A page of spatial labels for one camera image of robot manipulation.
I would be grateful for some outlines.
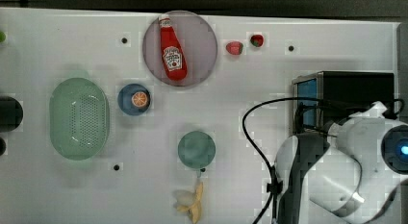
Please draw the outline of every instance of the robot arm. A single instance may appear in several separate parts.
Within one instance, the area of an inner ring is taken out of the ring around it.
[[[377,103],[353,114],[330,143],[316,134],[284,142],[275,161],[283,183],[278,223],[307,223],[310,202],[349,223],[368,222],[381,212],[408,178],[408,125],[385,119],[382,110]]]

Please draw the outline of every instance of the red ketchup bottle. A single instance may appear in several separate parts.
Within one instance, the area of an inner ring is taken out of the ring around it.
[[[181,49],[180,42],[171,26],[168,14],[159,18],[161,33],[162,61],[166,75],[170,80],[180,81],[187,75],[186,58]]]

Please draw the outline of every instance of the screen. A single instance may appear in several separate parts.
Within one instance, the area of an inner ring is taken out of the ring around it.
[[[297,84],[297,96],[298,97],[312,97],[318,98],[318,85],[316,79],[309,80]],[[305,106],[315,106],[317,102],[314,101],[297,101],[297,105],[303,103]],[[316,110],[309,110],[303,114],[303,124],[308,126],[316,126]]]

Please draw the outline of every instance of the round plate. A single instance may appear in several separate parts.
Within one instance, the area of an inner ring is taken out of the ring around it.
[[[188,73],[181,81],[168,79],[162,62],[159,20],[147,29],[143,39],[143,57],[150,72],[162,82],[187,87],[210,76],[217,60],[217,39],[211,26],[201,16],[186,11],[167,13],[183,48]]]

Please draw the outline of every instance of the white bottle cap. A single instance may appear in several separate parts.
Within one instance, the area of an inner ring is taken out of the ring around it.
[[[166,13],[163,13],[159,16],[159,21],[163,20],[163,19],[170,19],[170,16]]]

